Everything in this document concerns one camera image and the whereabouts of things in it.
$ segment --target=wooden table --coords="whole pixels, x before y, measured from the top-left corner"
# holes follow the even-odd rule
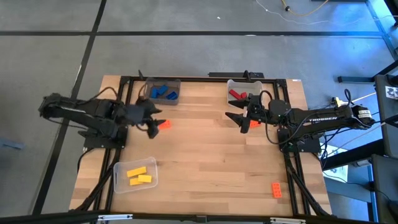
[[[119,76],[104,76],[101,89],[118,90]],[[131,103],[144,82],[134,82]],[[287,80],[292,107],[307,109],[300,80]],[[271,84],[264,89],[273,93]],[[102,98],[112,98],[109,91]],[[157,160],[159,183],[151,189],[114,194],[112,212],[207,215],[292,216],[284,158],[278,146],[265,137],[265,124],[241,134],[225,112],[242,113],[228,106],[226,83],[182,82],[177,106],[157,105],[158,119],[169,119],[171,129],[154,139],[129,128],[121,162],[147,157]],[[263,97],[267,105],[268,97]],[[276,129],[268,126],[272,139]],[[70,208],[76,208],[97,184],[104,150],[97,149],[81,161]],[[301,153],[305,183],[327,212],[331,213],[319,161]],[[282,198],[273,198],[271,183],[279,182]],[[298,208],[303,213],[296,187]],[[104,208],[104,199],[100,208]]]

